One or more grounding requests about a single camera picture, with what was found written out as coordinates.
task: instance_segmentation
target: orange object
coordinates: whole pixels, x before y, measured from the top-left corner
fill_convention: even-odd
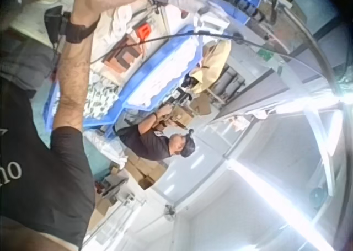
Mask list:
[[[143,23],[136,31],[137,36],[144,41],[151,34],[151,26],[148,23]]]

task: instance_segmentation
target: black t-shirt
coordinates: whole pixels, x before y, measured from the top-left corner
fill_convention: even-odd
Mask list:
[[[162,132],[150,129],[144,134],[140,134],[138,126],[120,129],[117,132],[120,140],[139,157],[160,161],[170,157],[169,138]]]
[[[58,128],[47,148],[26,93],[4,79],[0,128],[0,214],[81,247],[95,202],[82,133]]]

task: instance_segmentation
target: black cap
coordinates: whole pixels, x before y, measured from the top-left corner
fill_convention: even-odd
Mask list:
[[[192,155],[192,153],[195,151],[196,146],[194,143],[194,139],[192,138],[193,133],[194,133],[194,130],[191,129],[191,130],[189,130],[189,133],[187,135],[185,135],[186,143],[185,143],[183,150],[180,153],[180,155],[182,157],[188,157],[188,156]]]

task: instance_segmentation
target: person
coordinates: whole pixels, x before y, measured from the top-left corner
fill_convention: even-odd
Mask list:
[[[70,22],[92,29],[101,12],[132,1],[74,0]],[[0,250],[82,248],[95,203],[82,140],[93,31],[76,43],[68,38],[50,148],[38,136],[26,90],[1,78]]]
[[[188,157],[195,151],[195,142],[192,139],[193,130],[185,136],[173,134],[170,138],[162,133],[161,127],[166,125],[163,126],[164,122],[160,119],[171,112],[172,106],[165,105],[137,125],[119,130],[115,127],[113,129],[120,141],[139,157],[152,161],[161,161],[178,154]]]

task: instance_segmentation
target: floor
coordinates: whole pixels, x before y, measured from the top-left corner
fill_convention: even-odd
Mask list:
[[[44,143],[49,146],[50,132],[45,130],[45,123],[43,118],[43,107],[47,100],[48,93],[51,87],[51,81],[48,79],[44,81],[42,87],[38,90],[36,96],[32,99],[32,109],[34,123],[37,128],[39,137]],[[84,138],[84,150],[89,160],[92,173],[95,179],[100,179],[109,172],[110,160],[103,156],[88,140]]]

